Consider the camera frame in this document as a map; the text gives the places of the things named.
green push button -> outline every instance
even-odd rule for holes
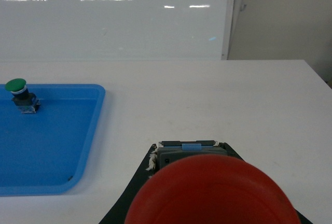
[[[11,92],[18,92],[24,88],[26,81],[24,79],[18,78],[10,80],[6,83],[5,89]]]

white tabletop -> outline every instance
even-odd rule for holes
[[[99,223],[153,143],[214,139],[332,220],[332,90],[304,61],[2,62],[0,83],[97,83],[106,97],[81,181],[0,197],[0,223]]]

